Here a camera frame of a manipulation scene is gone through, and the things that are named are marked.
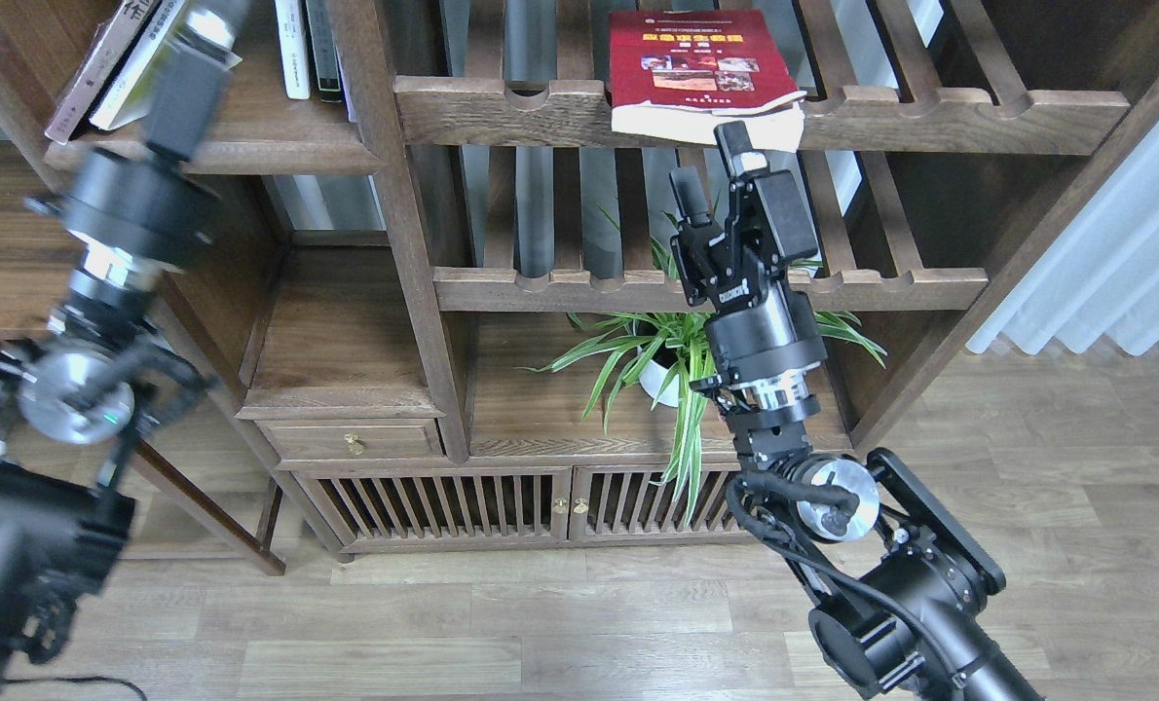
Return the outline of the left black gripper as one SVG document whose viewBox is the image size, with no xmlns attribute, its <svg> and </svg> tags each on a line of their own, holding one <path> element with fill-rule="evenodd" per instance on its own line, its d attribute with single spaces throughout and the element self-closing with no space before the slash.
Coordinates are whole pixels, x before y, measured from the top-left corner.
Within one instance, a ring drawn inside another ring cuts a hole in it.
<svg viewBox="0 0 1159 701">
<path fill-rule="evenodd" d="M 189 1 L 185 27 L 172 41 L 144 121 L 146 155 L 93 148 L 71 190 L 30 197 L 27 209 L 53 216 L 87 248 L 82 270 L 94 278 L 155 278 L 194 266 L 206 247 L 202 226 L 217 195 L 187 178 L 227 83 L 225 58 L 252 1 Z"/>
</svg>

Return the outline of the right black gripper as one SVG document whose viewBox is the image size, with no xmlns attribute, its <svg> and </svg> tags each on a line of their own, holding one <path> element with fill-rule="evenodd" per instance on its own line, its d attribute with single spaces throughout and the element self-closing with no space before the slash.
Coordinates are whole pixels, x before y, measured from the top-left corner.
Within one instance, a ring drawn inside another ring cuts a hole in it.
<svg viewBox="0 0 1159 701">
<path fill-rule="evenodd" d="M 669 173 L 679 212 L 672 240 L 692 306 L 709 302 L 705 324 L 717 378 L 713 386 L 753 402 L 804 402 L 806 372 L 825 359 L 806 293 L 789 287 L 793 262 L 817 242 L 790 171 L 770 171 L 743 121 L 714 129 L 729 184 L 729 213 L 719 225 L 694 166 Z"/>
</svg>

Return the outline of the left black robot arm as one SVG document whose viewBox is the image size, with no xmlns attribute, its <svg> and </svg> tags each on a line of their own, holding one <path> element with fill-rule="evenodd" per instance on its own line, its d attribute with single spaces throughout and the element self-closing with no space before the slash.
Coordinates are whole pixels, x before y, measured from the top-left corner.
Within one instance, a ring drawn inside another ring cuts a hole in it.
<svg viewBox="0 0 1159 701">
<path fill-rule="evenodd" d="M 167 272 L 194 266 L 218 206 L 185 171 L 206 141 L 248 1 L 184 1 L 155 52 L 143 151 L 93 148 L 75 182 L 32 207 L 83 244 L 45 336 L 0 341 L 0 692 L 19 660 L 46 665 L 78 605 L 131 538 L 121 487 L 148 436 L 213 381 L 148 317 Z"/>
</svg>

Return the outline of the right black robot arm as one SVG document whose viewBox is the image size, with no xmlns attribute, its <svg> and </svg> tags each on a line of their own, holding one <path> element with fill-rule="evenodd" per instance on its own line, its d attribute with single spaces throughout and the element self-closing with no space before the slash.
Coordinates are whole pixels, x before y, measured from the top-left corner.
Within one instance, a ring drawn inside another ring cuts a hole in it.
<svg viewBox="0 0 1159 701">
<path fill-rule="evenodd" d="M 817 239 L 789 171 L 735 121 L 716 127 L 729 177 L 717 222 L 694 168 L 670 173 L 681 222 L 672 249 L 688 302 L 713 305 L 716 368 L 691 384 L 717 404 L 741 470 L 726 499 L 739 527 L 783 556 L 814 604 L 823 657 L 863 698 L 1035 700 L 982 629 L 1003 569 L 890 450 L 865 461 L 812 448 L 819 410 L 806 373 L 826 358 L 809 298 L 789 287 Z"/>
</svg>

